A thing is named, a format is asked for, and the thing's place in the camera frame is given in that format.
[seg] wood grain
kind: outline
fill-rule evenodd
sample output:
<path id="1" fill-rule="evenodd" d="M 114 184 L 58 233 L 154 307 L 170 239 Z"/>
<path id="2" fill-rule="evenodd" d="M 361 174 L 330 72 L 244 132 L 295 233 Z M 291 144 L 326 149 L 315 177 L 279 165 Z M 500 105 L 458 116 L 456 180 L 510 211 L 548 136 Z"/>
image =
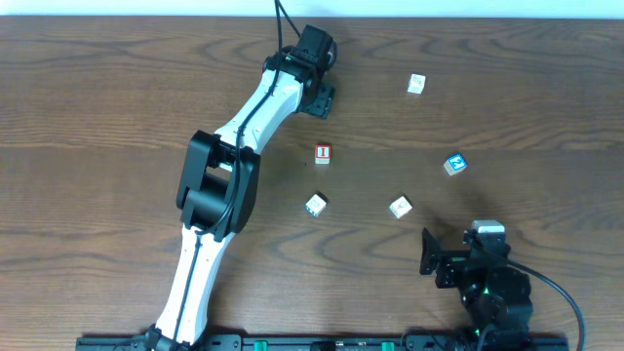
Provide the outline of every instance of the wood grain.
<path id="1" fill-rule="evenodd" d="M 295 19 L 339 45 L 327 121 L 294 115 L 262 155 L 223 259 L 214 326 L 402 333 L 467 323 L 417 273 L 423 226 L 476 218 L 578 301 L 588 350 L 624 341 L 624 22 Z M 286 43 L 295 37 L 288 32 Z M 275 52 L 271 19 L 0 18 L 0 349 L 70 350 L 160 315 L 179 255 L 186 143 L 229 120 Z M 427 76 L 408 95 L 412 73 Z M 328 168 L 313 147 L 333 145 Z M 462 152 L 469 168 L 443 176 Z M 329 197 L 319 218 L 304 209 Z M 401 220 L 388 205 L 405 193 Z M 576 342 L 533 280 L 531 327 Z"/>

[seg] black cable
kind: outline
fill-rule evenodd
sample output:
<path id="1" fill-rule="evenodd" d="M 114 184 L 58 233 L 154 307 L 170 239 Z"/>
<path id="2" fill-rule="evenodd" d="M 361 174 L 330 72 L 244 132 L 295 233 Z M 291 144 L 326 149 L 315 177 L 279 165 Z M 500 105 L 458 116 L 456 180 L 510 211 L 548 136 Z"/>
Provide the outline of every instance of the black cable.
<path id="1" fill-rule="evenodd" d="M 287 14 L 286 10 L 284 10 L 284 6 L 282 6 L 282 2 L 280 0 L 277 0 L 277 3 L 280 6 L 280 10 L 282 10 L 282 14 L 284 14 L 284 17 L 286 18 L 286 20 L 291 24 L 292 30 L 294 30 L 294 32 L 296 33 L 296 36 L 298 36 L 300 38 L 301 37 L 301 33 L 299 33 L 299 30 L 294 25 L 294 23 L 291 20 L 291 17 L 289 16 L 289 14 Z"/>
<path id="2" fill-rule="evenodd" d="M 275 90 L 275 87 L 277 86 L 277 80 L 280 75 L 280 64 L 282 62 L 282 23 L 280 20 L 280 8 L 282 9 L 282 11 L 284 11 L 284 7 L 282 6 L 279 0 L 275 0 L 274 2 L 275 2 L 275 17 L 277 19 L 277 39 L 278 39 L 278 51 L 277 51 L 277 63 L 275 65 L 275 76 L 273 77 L 273 82 L 271 82 L 271 85 L 269 86 L 269 89 L 266 92 L 266 94 L 255 105 L 252 111 L 250 111 L 247 117 L 245 117 L 245 120 L 243 120 L 243 123 L 241 123 L 236 133 L 236 161 L 234 164 L 235 175 L 234 175 L 234 185 L 232 188 L 232 195 L 230 196 L 230 201 L 225 207 L 225 210 L 223 210 L 223 213 L 221 213 L 221 216 L 219 217 L 219 219 L 213 224 L 213 226 L 211 226 L 210 228 L 206 230 L 195 231 L 197 235 L 205 235 L 205 234 L 216 231 L 216 229 L 225 220 L 227 220 L 232 214 L 232 211 L 234 210 L 234 202 L 236 201 L 236 196 L 238 195 L 238 189 L 239 189 L 240 181 L 241 181 L 241 172 L 240 172 L 241 171 L 241 166 L 240 166 L 241 143 L 242 143 L 245 127 L 247 127 L 247 124 L 250 122 L 252 117 L 254 117 L 255 113 L 260 109 L 260 107 L 262 107 L 262 105 L 269 99 L 269 97 L 273 95 L 273 91 Z M 290 20 L 289 22 L 291 23 L 292 28 L 298 34 L 298 30 L 296 30 L 296 28 L 294 27 L 294 24 Z"/>
<path id="3" fill-rule="evenodd" d="M 403 333 L 403 335 L 401 335 L 401 339 L 399 340 L 399 347 L 402 347 L 402 346 L 403 346 L 403 339 L 406 337 L 406 334 L 407 334 L 408 332 L 411 332 L 411 331 L 422 331 L 422 332 L 426 332 L 426 333 L 427 333 L 427 334 L 429 334 L 429 336 L 433 339 L 433 342 L 435 342 L 435 343 L 436 343 L 436 345 L 437 345 L 438 347 L 440 347 L 440 349 L 441 349 L 441 350 L 443 350 L 443 351 L 444 351 L 444 350 L 446 350 L 446 348 L 442 345 L 442 343 L 441 343 L 440 341 L 438 341 L 438 339 L 436 338 L 436 336 L 434 336 L 434 334 L 433 334 L 431 331 L 429 331 L 428 329 L 423 328 L 423 327 L 411 327 L 411 328 L 408 328 L 408 329 L 407 329 L 407 330 Z"/>
<path id="4" fill-rule="evenodd" d="M 581 313 L 580 308 L 578 307 L 578 305 L 576 304 L 572 296 L 570 296 L 569 293 L 566 292 L 566 290 L 564 290 L 564 288 L 562 288 L 561 286 L 559 286 L 559 284 L 555 283 L 553 280 L 539 273 L 536 270 L 528 268 L 525 265 L 522 265 L 509 258 L 501 257 L 499 255 L 488 252 L 481 246 L 481 244 L 478 244 L 475 241 L 473 241 L 471 245 L 478 252 L 487 255 L 489 258 L 492 258 L 506 265 L 510 265 L 512 267 L 525 271 L 526 273 L 548 284 L 553 289 L 555 289 L 558 293 L 560 293 L 565 298 L 565 300 L 567 300 L 567 303 L 569 303 L 569 305 L 572 307 L 572 310 L 574 311 L 574 315 L 576 316 L 576 322 L 578 323 L 578 344 L 576 345 L 576 351 L 583 350 L 583 346 L 585 345 L 585 322 L 583 322 L 583 314 Z"/>
<path id="5" fill-rule="evenodd" d="M 199 254 L 199 249 L 202 247 L 202 236 L 197 236 L 197 241 L 195 242 L 195 253 L 193 254 L 193 260 L 191 261 L 191 268 L 188 271 L 188 276 L 186 277 L 186 286 L 184 286 L 184 294 L 182 295 L 182 304 L 179 306 L 179 311 L 177 312 L 177 319 L 175 320 L 175 331 L 174 331 L 174 344 L 177 342 L 177 331 L 179 330 L 179 323 L 182 320 L 182 312 L 184 312 L 184 303 L 186 302 L 186 297 L 188 296 L 188 289 L 191 287 L 191 277 L 193 276 L 193 268 L 195 267 L 195 263 L 197 263 L 197 255 Z"/>
<path id="6" fill-rule="evenodd" d="M 479 342 L 477 343 L 477 351 L 481 351 L 484 348 L 484 343 L 486 343 L 486 337 L 488 333 L 494 330 L 494 325 L 488 325 L 481 331 L 481 335 L 479 335 Z"/>
<path id="7" fill-rule="evenodd" d="M 184 311 L 184 305 L 186 304 L 186 297 L 188 295 L 188 290 L 190 288 L 191 277 L 193 275 L 193 269 L 195 268 L 195 264 L 197 262 L 197 255 L 199 253 L 199 249 L 201 248 L 201 237 L 202 235 L 214 232 L 224 220 L 227 220 L 232 214 L 232 210 L 234 208 L 234 202 L 236 201 L 236 195 L 238 194 L 238 188 L 241 181 L 241 143 L 244 135 L 245 127 L 250 122 L 252 117 L 254 117 L 255 113 L 260 109 L 260 107 L 273 95 L 273 91 L 277 86 L 277 81 L 280 75 L 280 64 L 282 62 L 282 23 L 280 21 L 280 8 L 281 4 L 279 0 L 274 0 L 275 2 L 275 17 L 277 20 L 277 41 L 278 41 L 278 50 L 277 50 L 277 62 L 275 64 L 275 76 L 273 77 L 273 82 L 269 86 L 266 94 L 260 99 L 260 101 L 255 105 L 255 107 L 250 111 L 250 113 L 245 117 L 245 120 L 238 128 L 236 133 L 236 161 L 234 162 L 234 185 L 232 188 L 232 195 L 230 196 L 230 201 L 228 202 L 225 210 L 219 217 L 219 219 L 206 230 L 196 230 L 195 234 L 197 235 L 197 242 L 195 243 L 195 253 L 193 254 L 193 261 L 191 262 L 191 266 L 188 271 L 188 276 L 186 277 L 186 286 L 184 287 L 184 295 L 182 296 L 182 302 L 179 307 L 179 311 L 177 313 L 177 320 L 175 321 L 175 331 L 174 331 L 174 344 L 177 339 L 177 332 L 179 330 L 179 324 L 182 317 L 182 312 Z"/>

